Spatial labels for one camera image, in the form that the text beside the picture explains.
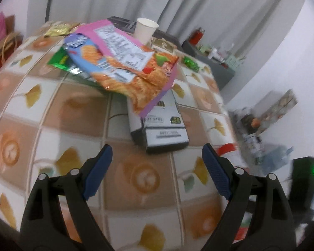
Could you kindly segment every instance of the cup rim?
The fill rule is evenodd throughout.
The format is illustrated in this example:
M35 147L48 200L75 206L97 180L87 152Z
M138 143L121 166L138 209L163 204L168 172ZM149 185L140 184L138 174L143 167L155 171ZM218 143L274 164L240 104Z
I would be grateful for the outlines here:
M138 18L137 22L141 25L149 28L157 29L159 27L158 23L154 22L153 20L147 19L147 18Z

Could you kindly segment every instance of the patterned tablecloth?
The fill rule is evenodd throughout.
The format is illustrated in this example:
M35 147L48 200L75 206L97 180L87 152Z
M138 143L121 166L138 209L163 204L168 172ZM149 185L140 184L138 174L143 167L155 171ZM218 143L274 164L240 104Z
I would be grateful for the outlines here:
M200 250L222 212L201 148L235 142L209 67L194 73L178 65L172 90L189 146L147 155L131 140L124 96L46 64L61 44L61 37L32 36L0 72L0 218L19 230L39 173L66 174L108 143L112 164L87 203L114 249ZM79 240L60 200L70 236Z

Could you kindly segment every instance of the silver screw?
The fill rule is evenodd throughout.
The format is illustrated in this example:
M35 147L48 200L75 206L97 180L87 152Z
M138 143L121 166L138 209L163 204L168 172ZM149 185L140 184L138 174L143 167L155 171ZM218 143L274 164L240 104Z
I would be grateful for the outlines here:
M269 174L269 179L276 180L277 176L275 174Z
M43 180L43 179L45 179L46 178L46 174L40 174L39 175L39 180Z
M242 168L236 168L236 169L235 169L235 172L236 172L236 174L238 174L238 175L244 174L244 170L243 170Z
M70 171L70 174L71 175L77 175L77 174L79 174L79 169L77 169L77 168L74 168L74 169L72 169L71 171Z

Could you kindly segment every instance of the gray curtain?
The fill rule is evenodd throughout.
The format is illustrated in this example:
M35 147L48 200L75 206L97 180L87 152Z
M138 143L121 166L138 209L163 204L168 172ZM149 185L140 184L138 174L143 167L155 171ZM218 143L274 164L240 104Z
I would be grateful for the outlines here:
M202 43L244 56L280 0L52 0L50 20L93 22L110 16L146 17L183 42L203 27Z

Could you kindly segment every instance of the red lid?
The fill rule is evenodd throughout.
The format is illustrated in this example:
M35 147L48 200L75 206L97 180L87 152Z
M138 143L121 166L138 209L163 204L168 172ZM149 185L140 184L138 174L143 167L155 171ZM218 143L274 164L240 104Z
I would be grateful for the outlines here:
M235 148L235 145L232 144L232 143L227 143L223 146L221 146L220 148L218 148L218 150L216 151L216 153L221 156L225 153L228 153L228 152L232 152L232 151L236 151L236 148Z

